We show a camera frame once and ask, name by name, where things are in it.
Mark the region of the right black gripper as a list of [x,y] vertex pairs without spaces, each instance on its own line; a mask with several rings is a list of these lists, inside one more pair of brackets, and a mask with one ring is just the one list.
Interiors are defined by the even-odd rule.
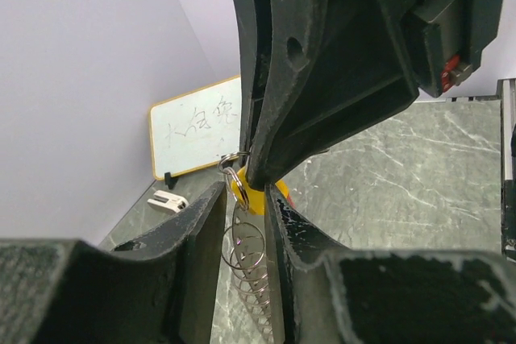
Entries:
[[411,94],[439,97],[467,80],[497,37],[503,0],[376,0]]

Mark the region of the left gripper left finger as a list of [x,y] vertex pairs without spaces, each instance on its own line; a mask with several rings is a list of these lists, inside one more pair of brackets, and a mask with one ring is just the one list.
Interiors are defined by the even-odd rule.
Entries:
[[112,251],[1,242],[4,343],[207,343],[226,221],[222,182]]

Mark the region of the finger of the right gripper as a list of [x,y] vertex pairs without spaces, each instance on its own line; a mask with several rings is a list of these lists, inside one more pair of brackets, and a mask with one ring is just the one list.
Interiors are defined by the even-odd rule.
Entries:
[[419,95],[402,21],[416,0],[270,0],[272,47],[250,181],[407,108]]
[[272,0],[233,0],[239,37],[242,81],[240,149],[255,159],[271,150],[262,117],[273,52]]

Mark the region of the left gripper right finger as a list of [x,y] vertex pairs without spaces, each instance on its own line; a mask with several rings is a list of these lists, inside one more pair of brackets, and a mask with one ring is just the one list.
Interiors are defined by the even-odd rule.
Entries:
[[515,266],[488,251],[352,250],[265,189],[277,343],[512,343]]

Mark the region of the saw keychain with red handle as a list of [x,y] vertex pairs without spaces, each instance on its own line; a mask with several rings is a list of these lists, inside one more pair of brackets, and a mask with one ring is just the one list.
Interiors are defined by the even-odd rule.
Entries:
[[275,335],[273,328],[264,216],[253,215],[236,204],[225,233],[229,235],[231,250],[223,260],[231,268],[231,282],[261,336],[267,343],[294,343],[286,330]]

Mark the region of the yellow capped key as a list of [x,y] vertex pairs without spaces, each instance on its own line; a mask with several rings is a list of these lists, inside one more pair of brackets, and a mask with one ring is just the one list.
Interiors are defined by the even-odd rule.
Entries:
[[246,168],[240,168],[235,175],[239,178],[242,185],[242,190],[247,194],[248,205],[245,205],[245,200],[242,197],[241,189],[232,175],[229,175],[231,179],[231,192],[235,194],[235,199],[243,204],[245,209],[253,215],[265,215],[265,196],[263,191],[252,189],[246,179]]

